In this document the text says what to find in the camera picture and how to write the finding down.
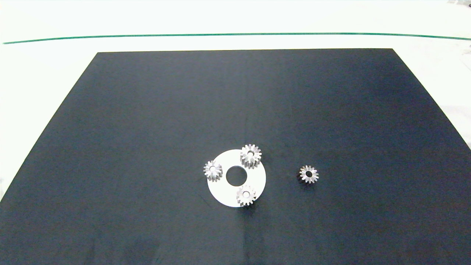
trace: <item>black surface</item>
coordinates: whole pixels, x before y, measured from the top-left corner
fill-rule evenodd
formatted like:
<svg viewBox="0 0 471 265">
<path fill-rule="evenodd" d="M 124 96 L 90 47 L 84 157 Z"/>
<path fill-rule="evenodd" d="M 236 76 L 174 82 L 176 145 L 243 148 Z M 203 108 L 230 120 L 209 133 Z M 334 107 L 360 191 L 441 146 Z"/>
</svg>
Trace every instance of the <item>black surface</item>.
<svg viewBox="0 0 471 265">
<path fill-rule="evenodd" d="M 248 143 L 267 184 L 230 208 L 203 166 Z M 0 203 L 0 263 L 469 264 L 470 176 L 393 50 L 98 53 Z"/>
</svg>

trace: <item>metal gear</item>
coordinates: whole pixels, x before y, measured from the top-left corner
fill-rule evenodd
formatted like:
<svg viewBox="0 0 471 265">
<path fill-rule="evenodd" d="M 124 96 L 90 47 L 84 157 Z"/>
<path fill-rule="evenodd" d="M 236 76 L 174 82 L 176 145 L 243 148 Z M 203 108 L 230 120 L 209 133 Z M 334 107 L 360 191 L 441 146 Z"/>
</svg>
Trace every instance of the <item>metal gear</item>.
<svg viewBox="0 0 471 265">
<path fill-rule="evenodd" d="M 256 199 L 255 190 L 248 185 L 244 185 L 239 188 L 236 197 L 240 206 L 249 206 Z"/>
<path fill-rule="evenodd" d="M 317 173 L 317 170 L 312 166 L 303 166 L 299 174 L 301 180 L 308 184 L 314 183 L 319 179 L 319 173 Z"/>
<path fill-rule="evenodd" d="M 248 168 L 258 166 L 262 158 L 260 151 L 259 147 L 254 144 L 245 145 L 240 152 L 240 162 Z"/>
<path fill-rule="evenodd" d="M 222 167 L 216 161 L 208 161 L 204 165 L 204 175 L 209 181 L 218 181 L 222 177 Z"/>
</svg>

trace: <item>white circular plate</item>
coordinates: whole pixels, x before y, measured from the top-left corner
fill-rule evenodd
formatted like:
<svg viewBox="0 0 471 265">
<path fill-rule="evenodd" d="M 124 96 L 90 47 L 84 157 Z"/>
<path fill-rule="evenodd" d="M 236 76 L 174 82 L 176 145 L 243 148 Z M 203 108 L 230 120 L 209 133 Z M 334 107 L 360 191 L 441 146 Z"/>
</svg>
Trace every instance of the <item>white circular plate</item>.
<svg viewBox="0 0 471 265">
<path fill-rule="evenodd" d="M 211 194 L 220 203 L 229 207 L 242 207 L 237 203 L 236 194 L 239 188 L 243 185 L 251 186 L 255 191 L 255 200 L 257 200 L 265 188 L 267 176 L 265 174 L 265 168 L 260 162 L 255 168 L 246 168 L 240 161 L 240 149 L 228 150 L 218 155 L 214 161 L 219 163 L 222 167 L 222 177 L 216 182 L 208 180 L 208 188 Z M 247 180 L 241 186 L 232 186 L 227 182 L 226 173 L 234 166 L 243 168 L 247 173 Z"/>
</svg>

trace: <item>white background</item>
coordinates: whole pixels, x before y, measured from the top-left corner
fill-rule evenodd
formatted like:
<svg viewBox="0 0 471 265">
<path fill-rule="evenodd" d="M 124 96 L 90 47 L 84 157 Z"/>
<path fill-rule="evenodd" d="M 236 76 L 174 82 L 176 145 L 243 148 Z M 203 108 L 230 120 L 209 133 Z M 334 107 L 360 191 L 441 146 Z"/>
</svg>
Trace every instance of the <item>white background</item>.
<svg viewBox="0 0 471 265">
<path fill-rule="evenodd" d="M 178 33 L 471 38 L 471 1 L 2 1 L 0 41 Z M 404 36 L 124 37 L 0 45 L 0 198 L 97 52 L 393 48 L 471 146 L 471 41 Z"/>
</svg>

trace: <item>green line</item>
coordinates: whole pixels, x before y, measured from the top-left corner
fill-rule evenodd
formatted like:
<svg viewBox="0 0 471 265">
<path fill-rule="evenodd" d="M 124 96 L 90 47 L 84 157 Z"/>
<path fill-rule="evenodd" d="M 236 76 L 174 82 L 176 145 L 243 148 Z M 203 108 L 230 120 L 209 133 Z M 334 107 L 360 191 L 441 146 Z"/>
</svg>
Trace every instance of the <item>green line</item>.
<svg viewBox="0 0 471 265">
<path fill-rule="evenodd" d="M 55 40 L 94 39 L 94 38 L 121 38 L 121 37 L 263 36 L 263 35 L 376 35 L 376 36 L 403 36 L 403 37 L 422 37 L 422 38 L 471 41 L 471 38 L 417 35 L 417 34 L 399 34 L 399 33 L 356 33 L 356 32 L 303 32 L 302 33 L 302 32 L 294 32 L 294 33 L 201 33 L 201 34 L 98 35 L 98 36 L 47 38 L 47 39 L 37 39 L 37 40 L 27 40 L 27 41 L 8 41 L 8 42 L 4 42 L 3 44 L 15 44 L 15 43 L 35 42 L 35 41 L 55 41 Z"/>
</svg>

